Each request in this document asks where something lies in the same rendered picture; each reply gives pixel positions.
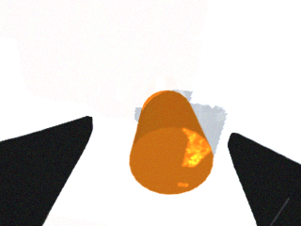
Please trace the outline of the orange knob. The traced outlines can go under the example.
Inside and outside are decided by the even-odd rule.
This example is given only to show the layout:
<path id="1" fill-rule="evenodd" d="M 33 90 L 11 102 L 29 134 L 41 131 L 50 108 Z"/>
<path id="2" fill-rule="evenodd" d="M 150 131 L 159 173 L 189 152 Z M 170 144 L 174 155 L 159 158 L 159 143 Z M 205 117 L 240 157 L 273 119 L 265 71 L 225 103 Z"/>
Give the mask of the orange knob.
<path id="1" fill-rule="evenodd" d="M 188 100 L 174 90 L 153 93 L 141 109 L 129 154 L 134 179 L 149 191 L 181 195 L 200 187 L 214 154 Z"/>

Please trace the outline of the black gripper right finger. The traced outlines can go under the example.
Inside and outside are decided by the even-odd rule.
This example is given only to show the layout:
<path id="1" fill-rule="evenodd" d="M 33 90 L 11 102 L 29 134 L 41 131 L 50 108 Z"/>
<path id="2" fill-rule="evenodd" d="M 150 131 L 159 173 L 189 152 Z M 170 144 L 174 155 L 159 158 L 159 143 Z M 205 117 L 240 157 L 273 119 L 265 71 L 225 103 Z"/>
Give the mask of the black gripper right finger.
<path id="1" fill-rule="evenodd" d="M 227 145 L 257 226 L 301 226 L 301 163 L 238 132 Z"/>

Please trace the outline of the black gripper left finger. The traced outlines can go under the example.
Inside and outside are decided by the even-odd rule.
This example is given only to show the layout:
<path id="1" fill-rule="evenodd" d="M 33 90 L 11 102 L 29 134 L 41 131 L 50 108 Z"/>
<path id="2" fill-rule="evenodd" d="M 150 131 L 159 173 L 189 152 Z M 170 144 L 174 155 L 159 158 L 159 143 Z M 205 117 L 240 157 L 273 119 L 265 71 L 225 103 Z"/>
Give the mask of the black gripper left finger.
<path id="1" fill-rule="evenodd" d="M 84 116 L 0 141 L 0 226 L 43 226 L 93 130 Z"/>

